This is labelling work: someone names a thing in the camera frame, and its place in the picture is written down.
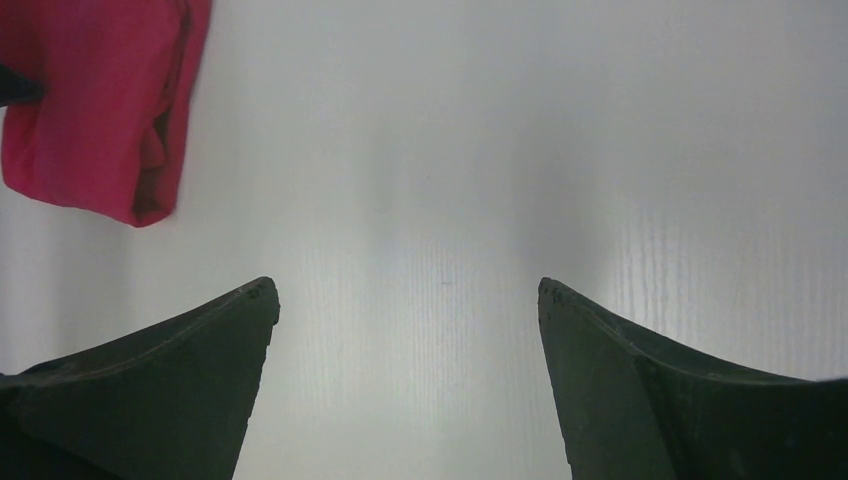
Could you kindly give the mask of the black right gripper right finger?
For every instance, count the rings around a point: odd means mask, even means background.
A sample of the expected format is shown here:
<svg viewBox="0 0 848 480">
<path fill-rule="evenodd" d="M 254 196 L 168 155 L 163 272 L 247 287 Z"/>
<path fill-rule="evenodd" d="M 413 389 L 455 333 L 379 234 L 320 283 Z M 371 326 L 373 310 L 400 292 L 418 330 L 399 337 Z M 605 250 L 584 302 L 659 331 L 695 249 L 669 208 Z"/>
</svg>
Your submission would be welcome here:
<svg viewBox="0 0 848 480">
<path fill-rule="evenodd" d="M 624 319 L 563 283 L 538 323 L 576 479 L 843 479 L 847 382 L 738 365 Z"/>
</svg>

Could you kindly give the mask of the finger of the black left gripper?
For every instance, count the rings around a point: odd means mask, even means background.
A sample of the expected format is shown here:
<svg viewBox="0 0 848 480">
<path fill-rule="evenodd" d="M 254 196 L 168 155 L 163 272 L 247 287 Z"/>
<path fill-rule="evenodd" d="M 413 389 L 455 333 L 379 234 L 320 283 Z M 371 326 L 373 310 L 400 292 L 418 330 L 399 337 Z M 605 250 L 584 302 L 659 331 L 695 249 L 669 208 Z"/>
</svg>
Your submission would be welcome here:
<svg viewBox="0 0 848 480">
<path fill-rule="evenodd" d="M 1 64 L 1 107 L 40 101 L 45 95 L 43 69 L 21 71 Z"/>
</svg>

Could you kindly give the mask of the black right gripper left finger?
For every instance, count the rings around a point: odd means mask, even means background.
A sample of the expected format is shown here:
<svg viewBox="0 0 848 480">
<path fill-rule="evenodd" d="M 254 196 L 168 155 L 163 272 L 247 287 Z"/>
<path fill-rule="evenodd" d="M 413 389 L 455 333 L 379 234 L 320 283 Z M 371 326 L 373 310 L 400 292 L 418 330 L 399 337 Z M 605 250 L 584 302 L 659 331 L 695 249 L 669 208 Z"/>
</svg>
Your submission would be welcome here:
<svg viewBox="0 0 848 480">
<path fill-rule="evenodd" d="M 279 298 L 268 277 L 1 379 L 5 479 L 229 479 Z"/>
</svg>

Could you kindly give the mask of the red t-shirt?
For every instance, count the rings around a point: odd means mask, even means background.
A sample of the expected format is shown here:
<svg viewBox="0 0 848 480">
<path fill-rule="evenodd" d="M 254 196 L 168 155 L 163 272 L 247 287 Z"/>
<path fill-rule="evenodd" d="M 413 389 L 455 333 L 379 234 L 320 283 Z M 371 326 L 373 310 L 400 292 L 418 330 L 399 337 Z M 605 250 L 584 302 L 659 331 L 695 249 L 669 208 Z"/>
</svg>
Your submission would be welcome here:
<svg viewBox="0 0 848 480">
<path fill-rule="evenodd" d="M 32 81 L 7 103 L 1 172 L 48 204 L 146 227 L 175 209 L 208 1 L 5 1 L 1 63 Z"/>
</svg>

